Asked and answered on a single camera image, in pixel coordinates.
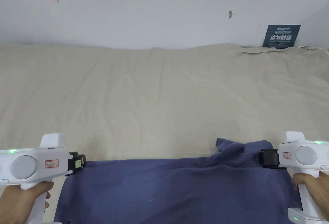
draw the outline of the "dark blue sign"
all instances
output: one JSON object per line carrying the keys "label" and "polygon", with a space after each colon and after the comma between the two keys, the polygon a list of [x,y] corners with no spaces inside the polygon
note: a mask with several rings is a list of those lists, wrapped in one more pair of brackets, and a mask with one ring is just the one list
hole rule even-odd
{"label": "dark blue sign", "polygon": [[269,25],[263,47],[284,49],[293,47],[300,25]]}

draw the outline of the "human hand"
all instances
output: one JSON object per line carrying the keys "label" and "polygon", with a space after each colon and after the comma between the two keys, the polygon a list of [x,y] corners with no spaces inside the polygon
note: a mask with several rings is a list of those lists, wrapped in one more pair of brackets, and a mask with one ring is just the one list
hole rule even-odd
{"label": "human hand", "polygon": [[292,183],[306,186],[314,202],[329,221],[329,175],[320,171],[319,177],[315,178],[310,174],[296,173],[292,177]]}
{"label": "human hand", "polygon": [[0,197],[0,224],[24,224],[37,197],[47,193],[46,198],[49,199],[48,191],[53,186],[54,182],[40,182],[25,191],[20,189],[20,185],[7,186]]}

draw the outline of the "navy fabric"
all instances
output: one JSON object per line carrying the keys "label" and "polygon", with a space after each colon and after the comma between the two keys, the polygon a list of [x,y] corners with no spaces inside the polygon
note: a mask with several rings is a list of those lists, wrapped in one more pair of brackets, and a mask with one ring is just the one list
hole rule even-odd
{"label": "navy fabric", "polygon": [[290,224],[301,208],[286,170],[264,169],[267,141],[217,139],[210,157],[88,161],[63,186],[55,222]]}

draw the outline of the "red-bordered label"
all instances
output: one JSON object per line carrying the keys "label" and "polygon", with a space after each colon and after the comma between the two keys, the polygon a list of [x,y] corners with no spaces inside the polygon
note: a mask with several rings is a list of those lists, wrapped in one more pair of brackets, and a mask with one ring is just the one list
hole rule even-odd
{"label": "red-bordered label", "polygon": [[289,159],[289,160],[291,160],[291,153],[289,153],[289,152],[283,152],[283,157],[284,157],[285,159]]}
{"label": "red-bordered label", "polygon": [[59,160],[46,160],[44,168],[54,168],[59,166]]}

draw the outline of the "beige fabric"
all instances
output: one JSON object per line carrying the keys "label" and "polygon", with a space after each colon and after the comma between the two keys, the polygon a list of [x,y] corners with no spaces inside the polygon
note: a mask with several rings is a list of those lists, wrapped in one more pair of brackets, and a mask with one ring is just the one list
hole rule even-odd
{"label": "beige fabric", "polygon": [[0,149],[50,132],[88,160],[207,156],[218,137],[277,147],[286,130],[329,140],[328,68],[320,49],[2,45]]}

